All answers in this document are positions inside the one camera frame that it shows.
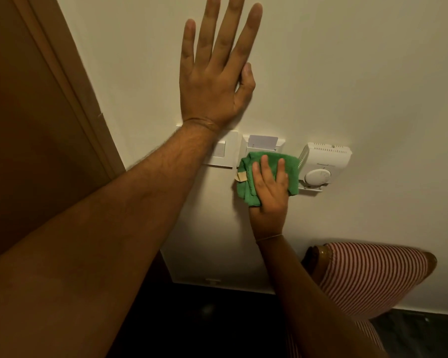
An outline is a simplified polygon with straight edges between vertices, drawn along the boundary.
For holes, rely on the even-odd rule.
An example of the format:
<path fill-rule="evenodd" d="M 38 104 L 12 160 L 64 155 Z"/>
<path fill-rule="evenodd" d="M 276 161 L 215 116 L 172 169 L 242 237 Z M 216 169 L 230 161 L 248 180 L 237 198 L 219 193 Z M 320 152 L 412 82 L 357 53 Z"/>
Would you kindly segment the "person's left forearm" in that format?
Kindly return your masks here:
<path fill-rule="evenodd" d="M 0 358 L 105 358 L 222 127 L 183 122 L 0 255 Z"/>

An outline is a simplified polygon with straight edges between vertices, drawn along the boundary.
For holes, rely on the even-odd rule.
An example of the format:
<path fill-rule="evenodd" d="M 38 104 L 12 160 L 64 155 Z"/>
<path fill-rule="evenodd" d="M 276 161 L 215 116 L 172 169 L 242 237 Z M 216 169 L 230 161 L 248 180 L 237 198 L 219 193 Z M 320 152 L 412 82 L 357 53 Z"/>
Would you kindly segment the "white baseboard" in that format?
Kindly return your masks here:
<path fill-rule="evenodd" d="M 218 289 L 227 289 L 233 291 L 243 291 L 249 293 L 257 293 L 257 294 L 267 294 L 267 295 L 275 295 L 275 292 L 272 288 L 254 288 L 254 287 L 239 287 L 236 285 L 223 284 L 218 280 L 203 280 L 203 281 L 185 281 L 185 280 L 172 280 L 173 283 L 185 284 L 190 286 L 200 286 L 200 287 L 210 287 L 210 288 L 218 288 Z"/>

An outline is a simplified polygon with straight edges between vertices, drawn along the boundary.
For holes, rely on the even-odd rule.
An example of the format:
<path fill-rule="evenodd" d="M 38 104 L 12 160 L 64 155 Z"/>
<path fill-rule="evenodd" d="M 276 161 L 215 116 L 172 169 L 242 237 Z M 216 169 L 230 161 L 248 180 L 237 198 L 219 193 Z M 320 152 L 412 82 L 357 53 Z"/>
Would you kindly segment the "person's right forearm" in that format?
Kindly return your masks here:
<path fill-rule="evenodd" d="M 388 358 L 324 295 L 284 236 L 257 246 L 303 358 Z"/>

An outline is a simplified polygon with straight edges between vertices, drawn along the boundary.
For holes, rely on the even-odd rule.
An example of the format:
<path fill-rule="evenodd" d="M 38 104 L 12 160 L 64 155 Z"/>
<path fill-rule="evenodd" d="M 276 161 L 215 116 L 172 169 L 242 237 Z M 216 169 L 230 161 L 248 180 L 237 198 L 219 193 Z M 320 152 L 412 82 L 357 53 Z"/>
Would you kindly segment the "white key card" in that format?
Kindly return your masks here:
<path fill-rule="evenodd" d="M 251 134 L 247 142 L 247 149 L 251 151 L 271 151 L 277 150 L 279 138 L 276 136 L 263 136 Z"/>

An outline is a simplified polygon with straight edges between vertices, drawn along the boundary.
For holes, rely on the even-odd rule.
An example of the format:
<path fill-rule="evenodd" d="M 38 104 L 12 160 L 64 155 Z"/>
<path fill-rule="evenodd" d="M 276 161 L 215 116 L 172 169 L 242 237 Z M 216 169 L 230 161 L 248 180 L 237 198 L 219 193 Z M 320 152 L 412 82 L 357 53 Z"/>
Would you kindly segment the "white key card holder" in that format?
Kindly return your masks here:
<path fill-rule="evenodd" d="M 284 144 L 285 144 L 285 139 L 279 138 L 279 141 L 278 141 L 278 143 L 277 143 L 277 150 L 274 151 L 274 152 L 271 152 L 271 151 L 263 151 L 263 150 L 261 150 L 261 151 L 259 151 L 259 150 L 257 150 L 257 151 L 251 151 L 251 150 L 247 149 L 247 142 L 248 142 L 249 136 L 250 136 L 250 134 L 244 134 L 244 135 L 242 135 L 242 139 L 241 139 L 240 147 L 239 147 L 238 158 L 237 158 L 237 164 L 236 164 L 237 167 L 239 167 L 239 164 L 240 164 L 241 159 L 244 158 L 244 157 L 246 157 L 246 156 L 247 156 L 249 153 L 251 153 L 251 152 L 282 153 L 282 148 L 283 148 L 283 146 L 284 146 Z"/>

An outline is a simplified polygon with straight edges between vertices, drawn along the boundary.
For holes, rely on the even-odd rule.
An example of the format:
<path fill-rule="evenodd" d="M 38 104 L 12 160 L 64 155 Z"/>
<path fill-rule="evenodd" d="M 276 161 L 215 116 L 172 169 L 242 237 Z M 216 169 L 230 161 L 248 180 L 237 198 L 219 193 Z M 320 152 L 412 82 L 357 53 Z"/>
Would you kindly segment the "green microfibre cloth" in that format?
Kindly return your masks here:
<path fill-rule="evenodd" d="M 252 165 L 254 162 L 260 163 L 264 155 L 268 156 L 269 168 L 274 179 L 277 176 L 279 160 L 283 159 L 285 161 L 285 172 L 288 175 L 288 194 L 289 196 L 295 196 L 299 193 L 299 159 L 297 157 L 268 151 L 250 152 L 240 160 L 235 176 L 237 195 L 249 207 L 261 206 L 254 185 Z"/>

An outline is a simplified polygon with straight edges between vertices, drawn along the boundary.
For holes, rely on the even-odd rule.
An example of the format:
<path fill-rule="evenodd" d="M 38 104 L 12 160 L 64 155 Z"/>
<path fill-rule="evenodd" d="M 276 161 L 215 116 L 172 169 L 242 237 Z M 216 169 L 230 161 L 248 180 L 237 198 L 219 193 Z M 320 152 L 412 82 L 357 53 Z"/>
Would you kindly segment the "person's left hand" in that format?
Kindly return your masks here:
<path fill-rule="evenodd" d="M 249 63 L 263 17 L 262 4 L 252 5 L 227 63 L 211 63 L 219 32 L 216 33 L 216 26 L 220 6 L 221 0 L 206 0 L 197 46 L 194 45 L 193 70 L 188 76 L 179 76 L 183 123 L 203 123 L 213 131 L 224 129 L 246 109 L 234 107 L 234 93 L 239 86 L 242 69 Z"/>

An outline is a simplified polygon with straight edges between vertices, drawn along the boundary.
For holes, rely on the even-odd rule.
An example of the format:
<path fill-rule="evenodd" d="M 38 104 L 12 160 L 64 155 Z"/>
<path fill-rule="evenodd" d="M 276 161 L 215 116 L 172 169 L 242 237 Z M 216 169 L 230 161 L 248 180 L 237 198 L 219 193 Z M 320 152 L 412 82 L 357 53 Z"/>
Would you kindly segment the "white dial thermostat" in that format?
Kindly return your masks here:
<path fill-rule="evenodd" d="M 347 167 L 351 156 L 347 146 L 307 143 L 299 156 L 299 190 L 324 191 Z"/>

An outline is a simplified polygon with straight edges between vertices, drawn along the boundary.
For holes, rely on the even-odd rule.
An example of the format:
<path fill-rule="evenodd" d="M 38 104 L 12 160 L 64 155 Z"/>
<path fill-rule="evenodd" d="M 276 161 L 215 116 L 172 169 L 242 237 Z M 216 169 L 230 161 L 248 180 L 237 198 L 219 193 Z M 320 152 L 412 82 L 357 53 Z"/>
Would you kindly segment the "brown wooden door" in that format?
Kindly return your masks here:
<path fill-rule="evenodd" d="M 0 0 L 0 255 L 110 181 L 13 0 Z"/>

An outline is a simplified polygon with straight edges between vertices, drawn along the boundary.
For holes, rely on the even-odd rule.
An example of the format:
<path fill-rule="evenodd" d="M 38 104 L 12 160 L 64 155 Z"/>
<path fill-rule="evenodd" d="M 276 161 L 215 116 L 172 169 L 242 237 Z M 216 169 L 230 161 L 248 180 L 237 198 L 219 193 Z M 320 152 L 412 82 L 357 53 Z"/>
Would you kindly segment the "red white striped chair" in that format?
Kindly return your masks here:
<path fill-rule="evenodd" d="M 435 271 L 438 261 L 418 248 L 331 242 L 310 247 L 300 263 L 324 295 L 385 352 L 370 320 L 395 307 Z M 285 341 L 286 358 L 303 358 L 289 327 Z"/>

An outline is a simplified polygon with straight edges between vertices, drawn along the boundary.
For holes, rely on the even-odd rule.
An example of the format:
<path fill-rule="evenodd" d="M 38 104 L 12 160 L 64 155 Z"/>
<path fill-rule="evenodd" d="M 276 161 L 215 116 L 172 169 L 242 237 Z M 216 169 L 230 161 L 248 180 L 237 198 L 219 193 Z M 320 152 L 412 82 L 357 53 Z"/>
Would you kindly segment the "person's right hand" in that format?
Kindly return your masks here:
<path fill-rule="evenodd" d="M 256 190 L 261 206 L 249 208 L 256 243 L 282 237 L 288 209 L 288 190 Z"/>

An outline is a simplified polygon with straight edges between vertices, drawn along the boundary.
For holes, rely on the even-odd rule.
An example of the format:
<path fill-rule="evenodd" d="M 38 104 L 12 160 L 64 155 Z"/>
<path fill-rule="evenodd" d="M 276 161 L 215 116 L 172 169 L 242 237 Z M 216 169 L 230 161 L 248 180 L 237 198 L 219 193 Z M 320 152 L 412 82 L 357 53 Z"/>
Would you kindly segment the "white wall switch plate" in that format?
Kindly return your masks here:
<path fill-rule="evenodd" d="M 203 164 L 209 167 L 233 169 L 237 164 L 241 135 L 236 130 L 227 131 L 208 153 Z"/>

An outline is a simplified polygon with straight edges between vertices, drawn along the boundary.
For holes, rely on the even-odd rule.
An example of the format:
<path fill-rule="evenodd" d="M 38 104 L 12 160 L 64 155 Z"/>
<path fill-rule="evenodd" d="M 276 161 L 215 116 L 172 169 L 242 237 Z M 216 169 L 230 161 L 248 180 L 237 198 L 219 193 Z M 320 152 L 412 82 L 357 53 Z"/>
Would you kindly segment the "brown wooden door frame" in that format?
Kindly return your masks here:
<path fill-rule="evenodd" d="M 12 0 L 104 170 L 125 172 L 95 91 L 57 0 Z"/>

